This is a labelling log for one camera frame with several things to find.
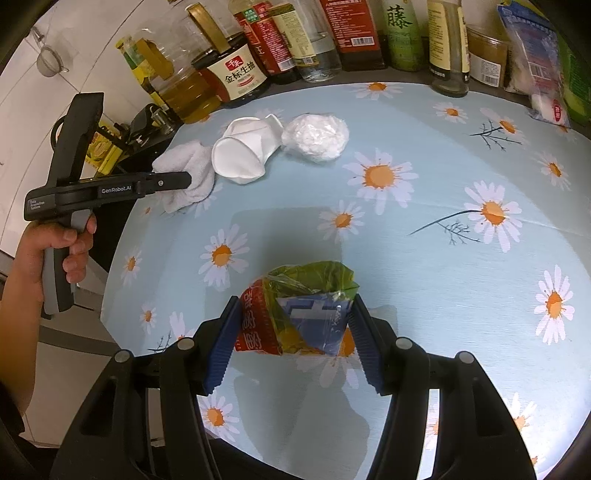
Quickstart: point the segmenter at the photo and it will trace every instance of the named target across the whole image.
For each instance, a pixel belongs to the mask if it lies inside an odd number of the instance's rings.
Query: crumpled snack bag
[[[242,294],[237,351],[337,355],[359,286],[340,262],[285,265]]]

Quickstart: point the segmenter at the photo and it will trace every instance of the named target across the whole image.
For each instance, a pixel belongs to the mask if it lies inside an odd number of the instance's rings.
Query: finger
[[[46,248],[64,248],[72,245],[78,233],[71,228],[63,228],[57,223],[30,223],[25,229],[20,248],[36,253]]]
[[[84,231],[78,234],[78,240],[70,247],[70,253],[72,255],[81,254],[88,252],[92,248],[93,239],[92,234],[88,231]]]
[[[86,230],[91,235],[94,235],[96,233],[96,217],[95,217],[94,213],[90,214],[90,217],[88,218],[88,221],[86,222]]]
[[[86,269],[84,270],[74,270],[73,272],[68,272],[66,274],[66,280],[68,283],[80,283],[86,277]]]
[[[88,252],[84,252],[79,255],[69,255],[66,259],[62,262],[61,266],[63,267],[66,273],[73,272],[76,270],[83,270],[86,268],[86,264],[88,263]]]

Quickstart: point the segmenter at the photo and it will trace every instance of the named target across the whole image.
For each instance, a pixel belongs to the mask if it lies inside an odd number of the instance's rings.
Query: gray handle
[[[80,210],[72,213],[69,219],[61,219],[59,224],[66,228],[73,228],[82,233],[91,210]],[[66,279],[66,272],[62,263],[69,255],[69,248],[48,248],[43,258],[43,309],[48,315],[65,312],[74,305],[74,291],[76,284],[70,285]]]

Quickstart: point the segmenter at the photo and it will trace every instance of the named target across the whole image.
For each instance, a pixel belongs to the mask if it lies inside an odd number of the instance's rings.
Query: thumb
[[[64,248],[72,245],[78,233],[58,223],[31,223],[22,235],[19,250],[25,254],[36,254],[46,248]]]

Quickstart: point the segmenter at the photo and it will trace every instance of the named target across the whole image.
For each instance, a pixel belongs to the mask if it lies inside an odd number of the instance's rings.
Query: human hand
[[[43,301],[43,252],[46,248],[70,247],[70,255],[63,261],[69,283],[78,283],[86,276],[88,250],[92,248],[92,235],[96,232],[96,217],[91,215],[82,233],[71,228],[64,228],[58,223],[31,222],[18,244],[17,254],[12,265],[11,276],[28,284],[34,297]]]

